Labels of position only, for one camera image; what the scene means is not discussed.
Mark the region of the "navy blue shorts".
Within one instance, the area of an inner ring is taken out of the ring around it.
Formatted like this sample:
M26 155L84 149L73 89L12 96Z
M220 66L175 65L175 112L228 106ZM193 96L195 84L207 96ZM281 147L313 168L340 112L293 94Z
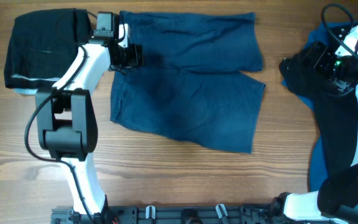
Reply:
M229 152L252 152L264 83L253 12L224 16L121 11L141 67L116 73L112 122Z

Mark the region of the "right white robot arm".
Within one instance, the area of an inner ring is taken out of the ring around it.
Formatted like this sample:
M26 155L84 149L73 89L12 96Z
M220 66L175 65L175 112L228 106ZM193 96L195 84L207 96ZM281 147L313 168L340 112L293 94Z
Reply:
M292 93L313 101L328 175L317 191L288 194L277 207L297 222L358 223L358 61L317 42L279 69Z

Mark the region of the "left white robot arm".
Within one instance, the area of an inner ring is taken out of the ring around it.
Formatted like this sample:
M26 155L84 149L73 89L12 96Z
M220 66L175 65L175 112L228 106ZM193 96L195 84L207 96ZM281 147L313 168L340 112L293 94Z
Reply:
M143 65L141 45L85 44L51 89L35 94L39 144L60 164L74 204L68 214L73 223L109 223L112 214L94 166L98 126L91 94L106 70Z

